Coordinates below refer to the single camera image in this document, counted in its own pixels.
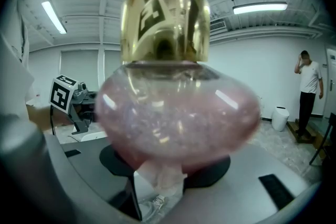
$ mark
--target window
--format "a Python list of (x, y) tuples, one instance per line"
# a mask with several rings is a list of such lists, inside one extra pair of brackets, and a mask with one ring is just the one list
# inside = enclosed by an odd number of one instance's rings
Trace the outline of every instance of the window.
[(60, 73), (98, 91), (98, 50), (62, 51)]
[(121, 53), (118, 50), (105, 50), (104, 75), (107, 80), (121, 66)]

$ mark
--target white trash bin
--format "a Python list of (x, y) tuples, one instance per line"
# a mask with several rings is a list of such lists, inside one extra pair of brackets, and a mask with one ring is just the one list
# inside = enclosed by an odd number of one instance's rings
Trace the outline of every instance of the white trash bin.
[(277, 106), (272, 115), (273, 129), (279, 132), (283, 131), (286, 126), (288, 117), (289, 117), (288, 110), (281, 106)]

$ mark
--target wall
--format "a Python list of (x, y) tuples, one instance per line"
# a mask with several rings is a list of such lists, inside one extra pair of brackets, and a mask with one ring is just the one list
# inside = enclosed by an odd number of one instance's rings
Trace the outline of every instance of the wall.
[(60, 55), (66, 50), (96, 49), (98, 52), (98, 84), (104, 82), (104, 50), (117, 50), (120, 46), (97, 44), (64, 45), (31, 52), (29, 54), (29, 72), (34, 77), (33, 89), (39, 97), (28, 102), (36, 106), (48, 105), (52, 79), (59, 76)]
[(212, 68), (249, 85), (262, 98), (263, 117), (271, 118), (274, 107), (284, 106), (289, 120), (299, 117), (300, 75), (294, 73), (299, 54), (307, 50), (320, 64), (324, 97), (319, 87), (313, 114), (323, 114), (326, 100), (327, 63), (324, 43), (301, 38), (251, 38), (210, 47), (206, 63)]

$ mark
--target door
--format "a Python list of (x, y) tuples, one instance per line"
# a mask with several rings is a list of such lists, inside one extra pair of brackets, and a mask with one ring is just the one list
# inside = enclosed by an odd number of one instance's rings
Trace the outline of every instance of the door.
[(327, 100), (324, 108), (324, 117), (329, 118), (330, 113), (336, 114), (336, 47), (327, 47), (328, 57), (328, 85)]

